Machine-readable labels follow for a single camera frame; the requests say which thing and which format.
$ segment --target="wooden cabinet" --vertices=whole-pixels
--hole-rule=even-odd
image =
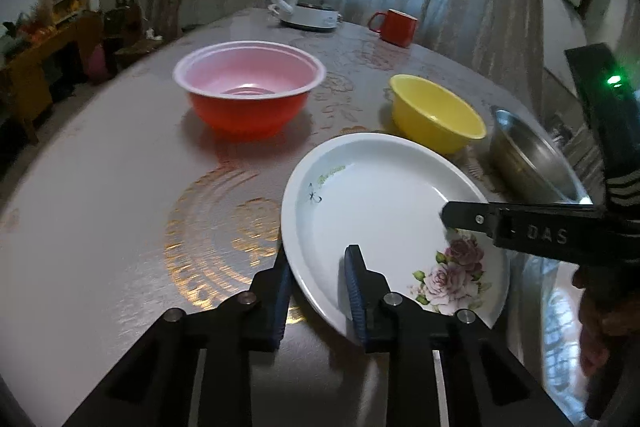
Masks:
[[[60,27],[54,35],[21,52],[0,70],[2,101],[12,117],[23,126],[29,140],[38,141],[33,120],[52,104],[42,61],[67,44],[76,42],[86,69],[89,57],[101,39],[102,18],[99,14],[89,13]]]

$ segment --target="pink rose pattern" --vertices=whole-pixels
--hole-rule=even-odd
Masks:
[[[421,305],[451,315],[461,308],[482,306],[482,294],[491,288],[482,282],[484,251],[472,233],[455,230],[444,252],[436,252],[436,265],[428,273],[414,272],[419,285],[410,292]]]

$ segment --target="red mug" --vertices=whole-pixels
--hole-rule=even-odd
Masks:
[[[371,27],[371,23],[377,16],[385,16],[380,28]],[[409,16],[404,12],[389,9],[387,12],[376,12],[367,26],[372,32],[380,34],[380,39],[387,41],[396,46],[409,48],[411,41],[414,40],[415,29],[418,27],[418,20],[414,16]]]

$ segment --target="white plate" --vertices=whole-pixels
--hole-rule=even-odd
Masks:
[[[342,263],[357,244],[391,290],[430,311],[474,309],[493,326],[508,288],[506,258],[486,235],[443,226],[449,200],[486,202],[459,169],[414,142],[356,133],[316,147],[291,174],[281,213],[287,259],[306,298],[355,338]]]

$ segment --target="finger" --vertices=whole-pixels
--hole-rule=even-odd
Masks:
[[[580,308],[578,308],[578,320],[592,336],[602,336],[602,314],[596,308],[595,302],[590,297],[588,290],[582,293]]]
[[[609,360],[609,350],[598,337],[589,333],[586,328],[580,331],[580,368],[585,377],[590,377]]]
[[[586,271],[581,266],[575,270],[574,276],[571,279],[571,284],[576,288],[584,288],[587,286]]]
[[[612,337],[640,331],[640,295],[632,295],[604,315],[602,330]]]

